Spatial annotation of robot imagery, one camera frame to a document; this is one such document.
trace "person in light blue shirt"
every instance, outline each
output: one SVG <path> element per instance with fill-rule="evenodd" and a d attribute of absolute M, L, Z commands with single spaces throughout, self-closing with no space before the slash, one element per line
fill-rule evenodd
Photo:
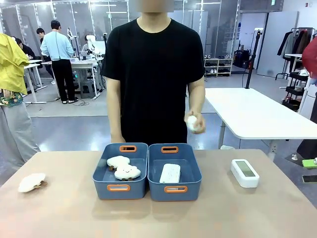
<path fill-rule="evenodd" d="M 62 103 L 75 103 L 77 99 L 75 98 L 73 71 L 70 63 L 74 50 L 69 39 L 60 33 L 61 26 L 59 21 L 51 21 L 51 28 L 52 32 L 44 36 L 41 51 L 44 56 L 50 56 L 52 59 L 52 68 Z"/>

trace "person in yellow jacket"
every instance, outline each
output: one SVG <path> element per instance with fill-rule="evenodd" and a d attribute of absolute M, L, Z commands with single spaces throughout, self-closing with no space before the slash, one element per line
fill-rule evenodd
<path fill-rule="evenodd" d="M 21 95 L 27 94 L 23 74 L 28 64 L 17 43 L 0 33 L 0 158 L 10 163 L 13 172 L 40 151 Z"/>

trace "green object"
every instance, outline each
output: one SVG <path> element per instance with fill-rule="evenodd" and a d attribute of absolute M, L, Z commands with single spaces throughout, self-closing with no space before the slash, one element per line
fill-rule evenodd
<path fill-rule="evenodd" d="M 303 167 L 306 169 L 317 169 L 317 164 L 315 164 L 315 160 L 303 160 Z"/>

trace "man's hand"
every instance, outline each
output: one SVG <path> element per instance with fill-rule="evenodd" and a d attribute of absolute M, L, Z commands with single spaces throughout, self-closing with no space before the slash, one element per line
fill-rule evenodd
<path fill-rule="evenodd" d="M 5 98 L 12 98 L 13 97 L 13 92 L 5 89 L 0 89 L 0 93 L 3 91 L 3 96 Z"/>
<path fill-rule="evenodd" d="M 187 123 L 189 116 L 195 116 L 197 121 L 194 124 L 194 128 L 199 128 L 199 130 L 193 131 L 194 134 L 201 134 L 206 131 L 206 121 L 201 113 L 196 113 L 194 111 L 190 111 L 185 114 L 184 121 Z"/>
<path fill-rule="evenodd" d="M 111 143 L 125 143 L 125 139 L 122 135 L 111 136 Z"/>

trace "yellow jacket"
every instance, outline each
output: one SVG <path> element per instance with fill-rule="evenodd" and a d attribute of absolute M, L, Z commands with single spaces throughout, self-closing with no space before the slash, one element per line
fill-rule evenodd
<path fill-rule="evenodd" d="M 23 79 L 28 58 L 18 44 L 9 36 L 0 33 L 0 88 L 27 94 Z"/>

